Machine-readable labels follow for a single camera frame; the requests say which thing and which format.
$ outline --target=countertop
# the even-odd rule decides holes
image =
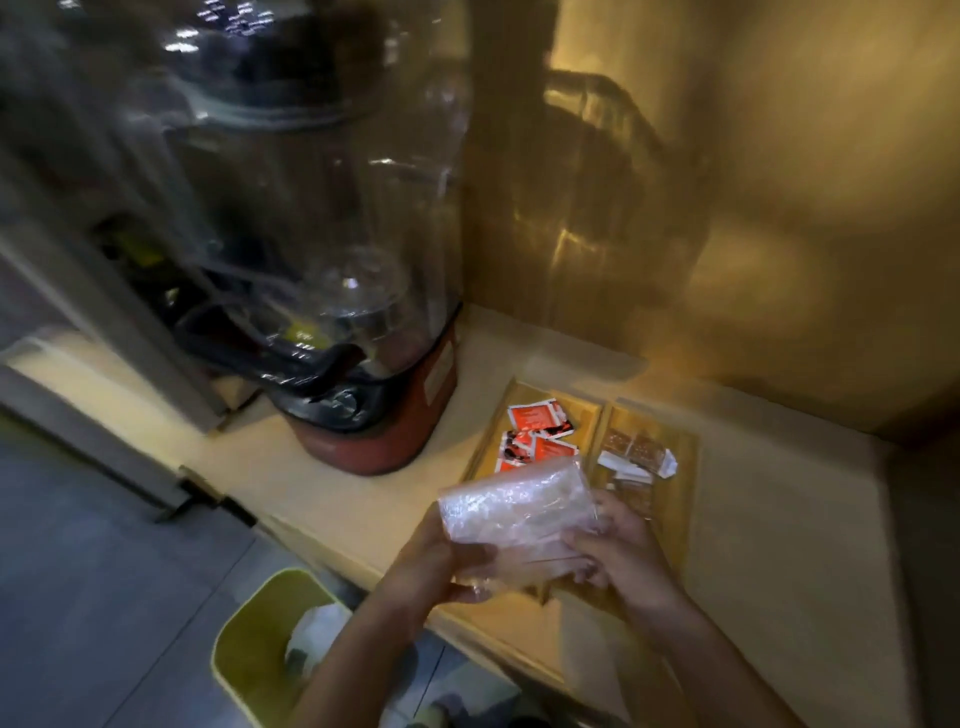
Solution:
[[[438,490],[460,479],[512,376],[619,400],[700,438],[684,582],[747,658],[811,726],[914,724],[882,443],[486,309],[469,308],[458,333],[459,385],[433,437],[410,466],[375,478],[309,457],[263,398],[224,432],[203,436],[161,412],[162,402],[147,411],[158,397],[142,386],[136,414],[118,399],[116,377],[100,374],[113,382],[94,396],[96,376],[73,381],[79,375],[40,350],[8,363],[161,463],[189,466],[255,514],[312,539],[368,587]],[[441,622],[561,688],[563,608],[503,595],[451,608]]]

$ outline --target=wooden organizer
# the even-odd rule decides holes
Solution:
[[[511,428],[507,407],[513,404],[530,404],[535,401],[549,400],[551,397],[557,399],[570,422],[577,428],[576,432],[564,437],[563,442],[576,445],[580,449],[584,463],[590,462],[588,454],[603,414],[603,405],[582,400],[564,392],[538,389],[521,381],[516,381],[516,379],[511,379],[503,397],[500,399],[500,403],[493,410],[493,417],[487,425],[480,445],[467,463],[467,469],[460,479],[461,482],[493,475],[496,469],[496,456],[500,450],[500,436]]]
[[[665,480],[654,477],[653,524],[667,561],[679,576],[683,576],[699,466],[699,440],[688,432],[664,425],[620,404],[610,402],[601,406],[596,402],[555,390],[538,389],[512,379],[493,411],[493,417],[480,445],[467,464],[461,482],[493,475],[500,448],[500,436],[511,428],[507,415],[508,406],[529,404],[551,397],[557,398],[567,417],[577,428],[576,432],[564,438],[564,442],[580,449],[591,488],[605,488],[607,485],[609,471],[596,462],[609,429],[618,429],[628,435],[646,434],[673,452],[677,458],[677,474]],[[628,505],[635,496],[627,488],[619,489],[617,494]],[[576,584],[570,576],[526,591],[544,603],[554,589],[575,594],[598,609],[622,619],[626,618],[623,606],[612,589],[601,591],[589,584]]]
[[[695,435],[664,425],[645,414],[620,404],[608,403],[604,407],[589,454],[584,456],[585,462],[592,466],[587,469],[591,488],[605,488],[607,485],[610,471],[596,465],[596,461],[603,450],[604,437],[609,429],[618,429],[628,435],[648,435],[670,448],[677,458],[677,473],[673,477],[663,479],[654,476],[653,525],[667,561],[683,577],[700,464],[700,441]],[[628,505],[635,497],[629,488],[620,488],[616,493]],[[601,591],[589,584],[576,584],[570,576],[551,582],[544,595],[549,597],[549,590],[553,589],[570,592],[598,609],[621,619],[626,618],[623,605],[613,589]]]

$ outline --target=gray tile floor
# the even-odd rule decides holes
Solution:
[[[223,511],[156,511],[55,446],[0,427],[0,724],[245,727],[209,660],[224,622],[297,559]],[[440,700],[503,725],[516,688],[430,633],[384,713]]]

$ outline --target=beige wall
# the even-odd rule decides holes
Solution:
[[[894,438],[960,401],[960,3],[471,20],[469,299]]]

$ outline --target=ziplock bag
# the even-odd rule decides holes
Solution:
[[[566,528],[600,530],[579,456],[454,486],[437,501],[451,541],[498,548],[491,564],[457,573],[461,583],[521,588],[591,566],[560,538]]]

